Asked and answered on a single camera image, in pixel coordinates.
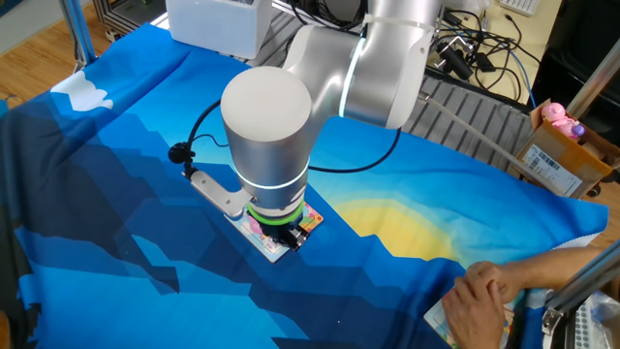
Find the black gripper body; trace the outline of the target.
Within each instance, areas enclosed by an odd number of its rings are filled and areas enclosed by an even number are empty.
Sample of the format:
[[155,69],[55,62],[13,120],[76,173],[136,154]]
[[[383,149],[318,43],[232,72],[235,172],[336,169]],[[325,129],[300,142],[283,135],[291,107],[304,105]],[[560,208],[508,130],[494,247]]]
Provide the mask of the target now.
[[298,224],[294,222],[283,225],[264,225],[263,233],[272,238],[298,238],[300,236]]

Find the person's left hand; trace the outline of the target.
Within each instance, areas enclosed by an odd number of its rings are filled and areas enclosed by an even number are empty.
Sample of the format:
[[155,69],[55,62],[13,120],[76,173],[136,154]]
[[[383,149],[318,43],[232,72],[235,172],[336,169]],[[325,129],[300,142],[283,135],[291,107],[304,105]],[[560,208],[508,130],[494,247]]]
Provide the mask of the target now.
[[460,349],[499,349],[505,312],[497,283],[480,277],[454,279],[442,297],[449,330]]

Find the person's right hand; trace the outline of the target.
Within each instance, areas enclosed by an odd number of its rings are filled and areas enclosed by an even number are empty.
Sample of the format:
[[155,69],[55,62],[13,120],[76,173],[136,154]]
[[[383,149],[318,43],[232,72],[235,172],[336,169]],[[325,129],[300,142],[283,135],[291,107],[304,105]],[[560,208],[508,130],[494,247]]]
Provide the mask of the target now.
[[497,265],[488,261],[471,265],[466,271],[465,279],[470,283],[480,280],[484,286],[489,286],[494,282],[503,304],[513,301],[523,289],[524,283],[514,263]]

